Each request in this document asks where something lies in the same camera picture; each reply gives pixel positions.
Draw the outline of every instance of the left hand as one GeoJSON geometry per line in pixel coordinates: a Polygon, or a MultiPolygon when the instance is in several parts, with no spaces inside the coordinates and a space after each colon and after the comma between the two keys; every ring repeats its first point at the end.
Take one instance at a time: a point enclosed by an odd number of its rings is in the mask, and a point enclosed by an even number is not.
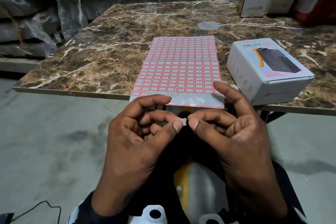
{"type": "Polygon", "coordinates": [[[148,110],[171,97],[151,95],[133,100],[108,126],[103,173],[91,205],[101,216],[119,213],[148,179],[163,149],[182,129],[176,115],[148,110]],[[156,122],[168,122],[161,127],[156,122]]]}

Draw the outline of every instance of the right hand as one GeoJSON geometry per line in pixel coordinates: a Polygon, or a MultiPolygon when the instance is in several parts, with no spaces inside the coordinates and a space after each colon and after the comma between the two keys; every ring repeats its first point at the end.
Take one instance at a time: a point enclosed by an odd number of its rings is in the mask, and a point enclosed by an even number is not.
{"type": "Polygon", "coordinates": [[[189,126],[216,150],[228,186],[246,205],[260,215],[286,217],[265,123],[238,90],[222,82],[213,86],[234,104],[238,118],[220,109],[204,109],[188,116],[189,126]]]}

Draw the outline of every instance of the sticker sheet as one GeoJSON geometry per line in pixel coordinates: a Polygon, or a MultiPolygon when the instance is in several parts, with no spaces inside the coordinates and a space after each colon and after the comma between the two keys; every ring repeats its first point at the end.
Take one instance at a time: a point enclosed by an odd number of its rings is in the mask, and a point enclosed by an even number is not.
{"type": "Polygon", "coordinates": [[[130,101],[163,94],[172,97],[169,105],[224,108],[213,81],[221,81],[214,36],[156,37],[130,101]]]}

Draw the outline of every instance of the black cable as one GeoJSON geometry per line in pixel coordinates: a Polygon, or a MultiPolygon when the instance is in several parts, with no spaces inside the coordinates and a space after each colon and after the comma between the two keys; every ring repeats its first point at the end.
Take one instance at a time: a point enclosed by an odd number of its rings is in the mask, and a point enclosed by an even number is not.
{"type": "Polygon", "coordinates": [[[46,202],[50,208],[59,208],[59,214],[58,214],[57,224],[60,224],[60,217],[61,217],[61,211],[62,211],[62,208],[61,208],[60,206],[51,206],[47,200],[44,200],[44,201],[42,201],[42,202],[39,202],[39,203],[38,203],[37,205],[35,205],[32,209],[30,209],[30,210],[24,212],[23,214],[20,214],[19,216],[15,217],[14,219],[12,219],[11,222],[16,221],[18,218],[22,217],[23,215],[25,215],[25,214],[31,212],[32,210],[34,210],[36,207],[38,207],[40,204],[42,204],[42,203],[44,203],[44,202],[46,202]]]}

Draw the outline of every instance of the hand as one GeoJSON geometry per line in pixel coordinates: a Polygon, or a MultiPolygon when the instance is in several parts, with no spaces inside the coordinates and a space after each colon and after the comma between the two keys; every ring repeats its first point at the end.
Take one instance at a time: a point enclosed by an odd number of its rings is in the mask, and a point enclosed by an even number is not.
{"type": "Polygon", "coordinates": [[[189,126],[217,151],[228,186],[246,205],[260,215],[286,217],[265,123],[238,90],[222,82],[213,86],[234,104],[238,118],[220,109],[200,110],[188,116],[189,126]]]}
{"type": "Polygon", "coordinates": [[[101,216],[119,213],[148,179],[163,149],[183,127],[171,112],[147,110],[171,97],[151,95],[133,100],[108,126],[103,174],[91,205],[101,216]],[[156,122],[168,122],[163,128],[156,122]]]}

